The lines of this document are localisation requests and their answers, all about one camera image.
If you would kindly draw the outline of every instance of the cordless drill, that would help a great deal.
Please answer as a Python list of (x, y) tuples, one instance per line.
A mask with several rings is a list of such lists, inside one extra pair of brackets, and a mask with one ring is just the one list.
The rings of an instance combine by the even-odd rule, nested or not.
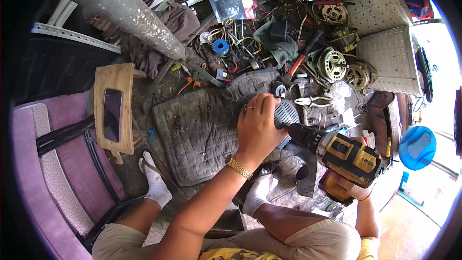
[(292, 143), (307, 148), (329, 169), (319, 181), (319, 188), (333, 201), (349, 205), (353, 197), (334, 180), (330, 170), (362, 188), (369, 187), (382, 170), (382, 159), (372, 148), (336, 131), (295, 123), (288, 132)]

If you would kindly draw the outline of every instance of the white sock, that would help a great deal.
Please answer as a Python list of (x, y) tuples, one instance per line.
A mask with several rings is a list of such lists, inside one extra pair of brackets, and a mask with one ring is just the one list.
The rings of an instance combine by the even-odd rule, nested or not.
[(278, 180), (275, 178), (273, 178), (273, 184), (271, 187), (270, 178), (265, 178), (255, 182), (247, 193), (247, 197), (245, 197), (242, 212), (253, 217), (258, 207), (260, 207), (263, 203), (269, 203), (266, 200), (266, 196), (268, 196), (268, 193), (272, 191), (277, 185)]
[[(150, 153), (144, 152), (143, 157), (148, 164), (156, 166)], [(142, 158), (138, 160), (138, 165), (140, 168), (142, 161)], [(145, 199), (151, 199), (157, 202), (161, 209), (164, 208), (165, 204), (167, 204), (173, 198), (172, 194), (170, 193), (169, 189), (167, 189), (167, 185), (164, 183), (158, 172), (152, 170), (148, 166), (145, 166), (144, 171), (147, 178), (147, 183), (149, 185), (149, 190), (147, 191)]]

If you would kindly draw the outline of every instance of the pliers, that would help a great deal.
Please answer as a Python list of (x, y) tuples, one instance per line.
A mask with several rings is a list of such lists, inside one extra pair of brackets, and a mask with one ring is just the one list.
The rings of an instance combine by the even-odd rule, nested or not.
[(313, 102), (315, 100), (332, 101), (332, 98), (330, 98), (328, 96), (324, 96), (324, 95), (317, 95), (317, 96), (314, 96), (314, 97), (310, 96), (310, 97), (299, 98), (299, 99), (296, 99), (294, 102), (297, 105), (300, 105), (300, 106), (308, 106), (308, 107), (316, 107), (316, 108), (332, 107), (332, 103), (319, 105), (319, 104)]
[(180, 95), (182, 93), (182, 91), (187, 88), (190, 84), (193, 83), (193, 91), (196, 90), (196, 87), (197, 88), (200, 88), (200, 74), (199, 72), (194, 72), (193, 75), (191, 77), (188, 77), (187, 78), (188, 82), (186, 83), (186, 85), (177, 93), (177, 95)]

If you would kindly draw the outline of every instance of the metal pole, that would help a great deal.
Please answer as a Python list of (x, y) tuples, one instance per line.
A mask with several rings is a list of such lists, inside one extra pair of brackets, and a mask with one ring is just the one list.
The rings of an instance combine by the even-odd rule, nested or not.
[(185, 58), (184, 45), (143, 0), (72, 0), (133, 34), (171, 59)]

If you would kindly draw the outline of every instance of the leg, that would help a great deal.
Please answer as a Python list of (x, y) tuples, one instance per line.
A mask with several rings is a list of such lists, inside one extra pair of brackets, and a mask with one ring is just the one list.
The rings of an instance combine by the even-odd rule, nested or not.
[(263, 203), (254, 212), (254, 218), (275, 239), (284, 242), (289, 236), (303, 228), (328, 219), (315, 213)]
[(285, 260), (351, 259), (361, 248), (358, 232), (348, 224), (310, 212), (269, 204), (269, 182), (256, 182), (243, 211), (265, 228), (251, 229), (226, 239), (205, 239), (202, 251), (230, 247), (268, 252)]
[[(155, 167), (151, 155), (147, 152), (143, 157), (148, 164)], [(93, 259), (150, 259), (155, 245), (141, 247), (146, 240), (149, 229), (160, 210), (172, 199), (160, 174), (146, 167), (144, 170), (149, 190), (143, 202), (117, 220), (107, 224), (95, 241), (92, 250)]]
[(159, 212), (160, 205), (157, 202), (151, 199), (144, 199), (140, 205), (117, 220), (116, 223), (133, 228), (147, 236)]

